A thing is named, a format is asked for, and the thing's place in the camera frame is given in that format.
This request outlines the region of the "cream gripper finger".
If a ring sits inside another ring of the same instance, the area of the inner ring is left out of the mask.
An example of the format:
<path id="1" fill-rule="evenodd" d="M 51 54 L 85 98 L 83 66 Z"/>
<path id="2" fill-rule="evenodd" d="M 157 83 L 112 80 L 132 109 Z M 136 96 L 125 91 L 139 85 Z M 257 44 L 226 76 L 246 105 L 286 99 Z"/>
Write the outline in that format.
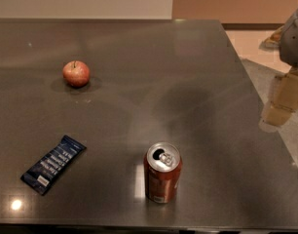
<path id="1" fill-rule="evenodd" d="M 298 110 L 298 68 L 292 67 L 272 80 L 268 101 L 261 119 L 264 123 L 280 127 Z"/>

